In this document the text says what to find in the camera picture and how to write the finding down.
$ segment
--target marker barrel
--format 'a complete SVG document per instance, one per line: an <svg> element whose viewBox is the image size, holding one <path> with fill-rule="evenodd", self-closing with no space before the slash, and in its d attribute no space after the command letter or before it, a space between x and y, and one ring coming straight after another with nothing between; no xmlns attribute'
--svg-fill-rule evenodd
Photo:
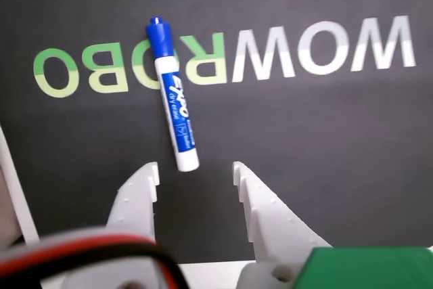
<svg viewBox="0 0 433 289"><path fill-rule="evenodd" d="M200 163L179 76L179 63L174 57L170 25L160 18L152 18L150 23L146 30L155 57L177 168L181 172L193 171Z"/></svg>

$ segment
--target wire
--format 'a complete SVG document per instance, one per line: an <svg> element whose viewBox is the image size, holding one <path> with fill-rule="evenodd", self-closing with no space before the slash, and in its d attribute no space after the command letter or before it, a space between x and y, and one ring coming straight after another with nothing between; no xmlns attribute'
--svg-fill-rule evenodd
<svg viewBox="0 0 433 289"><path fill-rule="evenodd" d="M2 263L0 279L12 281L30 276L43 279L83 265L121 257L152 257L160 263L170 289L188 288L179 266L165 249L148 238L129 234L99 235L33 249Z"/></svg>

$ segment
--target white letter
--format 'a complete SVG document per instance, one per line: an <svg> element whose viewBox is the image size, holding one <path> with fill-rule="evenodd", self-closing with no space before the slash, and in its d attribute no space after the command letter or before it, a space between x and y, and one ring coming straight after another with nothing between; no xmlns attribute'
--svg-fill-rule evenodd
<svg viewBox="0 0 433 289"><path fill-rule="evenodd" d="M404 67L414 67L415 56L413 55L411 28L407 16L394 17L388 41L384 47L380 38L379 24L377 18L366 18L363 21L361 32L355 54L353 56L352 71L360 71L364 67L365 52L367 51L367 42L371 37L373 43L373 55L378 69L388 69L391 66L394 55L397 38L400 35L401 55L403 57Z"/></svg>
<svg viewBox="0 0 433 289"><path fill-rule="evenodd" d="M329 64L319 66L311 58L311 41L313 37L322 31L330 32L336 39L336 54ZM349 39L343 26L335 22L318 22L308 27L299 40L299 62L304 69L312 74L330 74L338 70L347 58L349 52Z"/></svg>
<svg viewBox="0 0 433 289"><path fill-rule="evenodd" d="M233 83L238 83L244 79L246 49L250 53L252 66L258 80L269 79L275 46L278 46L279 59L285 77L294 77L292 58L290 57L284 27L272 27L269 29L268 41L265 49L265 56L262 60L258 54L256 40L252 30L241 30L237 39L235 67L233 69Z"/></svg>

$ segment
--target dry erase marker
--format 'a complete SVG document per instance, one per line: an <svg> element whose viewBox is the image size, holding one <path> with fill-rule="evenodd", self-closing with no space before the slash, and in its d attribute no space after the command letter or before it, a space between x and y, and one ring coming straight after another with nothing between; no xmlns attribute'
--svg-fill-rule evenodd
<svg viewBox="0 0 433 289"><path fill-rule="evenodd" d="M155 68L161 85L162 101L175 150L177 168L181 172L193 171L200 163L179 77L179 64L175 58L170 24L164 22L162 18L154 17L146 26L146 33L155 57Z"/></svg>

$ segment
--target marker cap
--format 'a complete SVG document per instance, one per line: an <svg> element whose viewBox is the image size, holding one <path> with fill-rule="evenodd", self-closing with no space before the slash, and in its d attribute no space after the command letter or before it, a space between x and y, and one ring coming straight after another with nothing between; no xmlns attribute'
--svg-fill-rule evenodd
<svg viewBox="0 0 433 289"><path fill-rule="evenodd" d="M155 58L174 56L173 39L171 27L161 17L153 17L150 24L146 26L152 52Z"/></svg>

